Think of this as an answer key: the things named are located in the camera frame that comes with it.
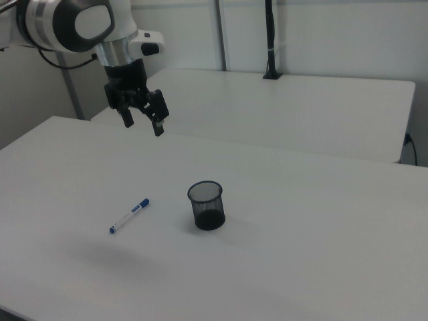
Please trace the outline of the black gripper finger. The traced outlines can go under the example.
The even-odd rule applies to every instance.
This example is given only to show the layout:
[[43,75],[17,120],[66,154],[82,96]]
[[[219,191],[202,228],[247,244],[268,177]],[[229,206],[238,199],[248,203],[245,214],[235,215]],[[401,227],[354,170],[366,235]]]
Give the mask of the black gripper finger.
[[134,121],[129,110],[129,104],[126,100],[125,93],[121,90],[115,89],[111,84],[106,84],[104,86],[104,91],[106,93],[109,107],[112,110],[117,111],[126,128],[131,127],[134,124]]
[[151,121],[154,135],[162,135],[164,120],[169,116],[163,93],[160,90],[146,93],[138,109]]

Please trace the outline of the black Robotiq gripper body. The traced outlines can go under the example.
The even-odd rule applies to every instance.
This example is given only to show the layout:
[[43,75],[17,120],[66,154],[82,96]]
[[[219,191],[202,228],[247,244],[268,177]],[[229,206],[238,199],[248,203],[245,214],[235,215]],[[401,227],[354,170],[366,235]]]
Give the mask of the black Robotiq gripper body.
[[108,83],[104,89],[109,107],[142,108],[148,104],[147,74],[142,59],[124,66],[106,66],[104,70],[108,77]]

